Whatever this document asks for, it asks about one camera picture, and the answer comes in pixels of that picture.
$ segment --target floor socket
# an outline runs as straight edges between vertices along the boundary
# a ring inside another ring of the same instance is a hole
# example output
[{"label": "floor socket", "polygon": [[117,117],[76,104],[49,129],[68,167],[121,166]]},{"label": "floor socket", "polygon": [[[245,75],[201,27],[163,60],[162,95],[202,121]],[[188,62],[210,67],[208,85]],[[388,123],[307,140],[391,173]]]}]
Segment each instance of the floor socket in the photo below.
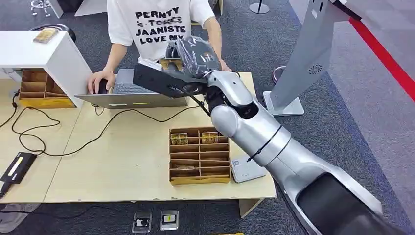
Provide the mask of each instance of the floor socket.
[{"label": "floor socket", "polygon": [[177,230],[179,228],[179,211],[162,211],[160,216],[160,230]]},{"label": "floor socket", "polygon": [[133,220],[133,233],[148,233],[151,230],[151,212],[136,212]]}]

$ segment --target silver laptop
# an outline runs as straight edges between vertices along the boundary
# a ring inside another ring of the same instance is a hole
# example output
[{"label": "silver laptop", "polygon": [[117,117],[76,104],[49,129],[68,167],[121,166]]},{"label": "silver laptop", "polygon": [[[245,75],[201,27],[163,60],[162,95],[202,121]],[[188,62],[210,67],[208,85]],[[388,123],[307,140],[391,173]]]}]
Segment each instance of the silver laptop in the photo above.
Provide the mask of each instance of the silver laptop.
[{"label": "silver laptop", "polygon": [[134,69],[118,71],[111,94],[79,94],[76,98],[107,109],[187,106],[185,97],[172,99],[133,84]]}]

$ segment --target cardboard grid organizer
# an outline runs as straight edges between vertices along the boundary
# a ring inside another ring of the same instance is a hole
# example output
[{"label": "cardboard grid organizer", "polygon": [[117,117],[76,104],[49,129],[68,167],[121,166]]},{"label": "cardboard grid organizer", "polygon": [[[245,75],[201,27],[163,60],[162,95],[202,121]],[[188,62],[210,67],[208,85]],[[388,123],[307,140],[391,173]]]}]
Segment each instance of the cardboard grid organizer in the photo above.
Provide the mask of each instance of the cardboard grid organizer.
[{"label": "cardboard grid organizer", "polygon": [[73,108],[75,105],[43,69],[24,69],[19,102],[39,109]]},{"label": "cardboard grid organizer", "polygon": [[[202,133],[217,133],[206,138]],[[187,136],[177,144],[172,136]],[[171,129],[169,180],[172,185],[229,183],[229,139],[213,127]]]}]

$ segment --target silver robotic arm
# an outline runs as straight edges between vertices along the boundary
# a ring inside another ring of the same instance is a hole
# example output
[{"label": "silver robotic arm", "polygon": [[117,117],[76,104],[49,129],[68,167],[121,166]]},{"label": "silver robotic arm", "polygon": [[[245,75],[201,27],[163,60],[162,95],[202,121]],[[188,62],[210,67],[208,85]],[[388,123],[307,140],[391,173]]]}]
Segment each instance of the silver robotic arm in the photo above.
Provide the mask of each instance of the silver robotic arm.
[{"label": "silver robotic arm", "polygon": [[293,139],[238,76],[215,71],[207,80],[223,101],[209,103],[213,125],[270,172],[308,233],[403,234],[382,220],[382,205],[370,192]]},{"label": "silver robotic arm", "polygon": [[210,44],[198,37],[168,48],[183,71],[141,66],[133,82],[172,98],[204,94],[215,128],[231,138],[278,183],[280,196],[309,234],[404,234],[382,219],[381,203],[339,167],[314,155],[256,100],[233,72],[220,71]]}]

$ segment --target stool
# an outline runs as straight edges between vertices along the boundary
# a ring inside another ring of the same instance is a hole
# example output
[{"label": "stool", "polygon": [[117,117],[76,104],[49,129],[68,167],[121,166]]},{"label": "stool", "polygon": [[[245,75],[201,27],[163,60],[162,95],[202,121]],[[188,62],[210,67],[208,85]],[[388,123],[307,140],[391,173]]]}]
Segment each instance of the stool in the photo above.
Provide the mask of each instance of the stool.
[{"label": "stool", "polygon": [[38,13],[35,12],[35,8],[41,8],[45,11],[46,17],[49,17],[50,14],[46,11],[46,8],[50,7],[49,0],[33,0],[30,5],[32,6],[32,16],[36,16]]}]

